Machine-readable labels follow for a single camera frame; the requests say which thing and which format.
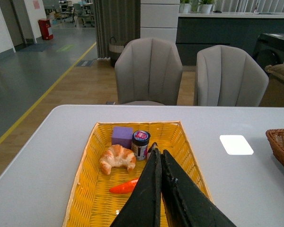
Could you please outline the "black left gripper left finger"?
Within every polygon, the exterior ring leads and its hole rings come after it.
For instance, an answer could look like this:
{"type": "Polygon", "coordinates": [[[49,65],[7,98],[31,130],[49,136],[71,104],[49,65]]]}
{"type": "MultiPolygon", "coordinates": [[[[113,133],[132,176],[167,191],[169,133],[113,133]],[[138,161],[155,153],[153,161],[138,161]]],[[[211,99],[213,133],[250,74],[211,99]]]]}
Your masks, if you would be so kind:
{"type": "Polygon", "coordinates": [[[140,178],[112,227],[159,227],[162,166],[160,151],[155,148],[140,178]]]}

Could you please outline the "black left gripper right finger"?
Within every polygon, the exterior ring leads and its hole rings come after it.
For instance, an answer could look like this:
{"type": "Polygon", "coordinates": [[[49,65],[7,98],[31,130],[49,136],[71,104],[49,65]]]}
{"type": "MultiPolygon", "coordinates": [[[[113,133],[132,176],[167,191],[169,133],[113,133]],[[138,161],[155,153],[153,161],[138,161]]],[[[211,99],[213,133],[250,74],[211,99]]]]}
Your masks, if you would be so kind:
{"type": "Polygon", "coordinates": [[[235,226],[190,179],[169,151],[163,151],[161,163],[161,192],[168,226],[235,226]]]}

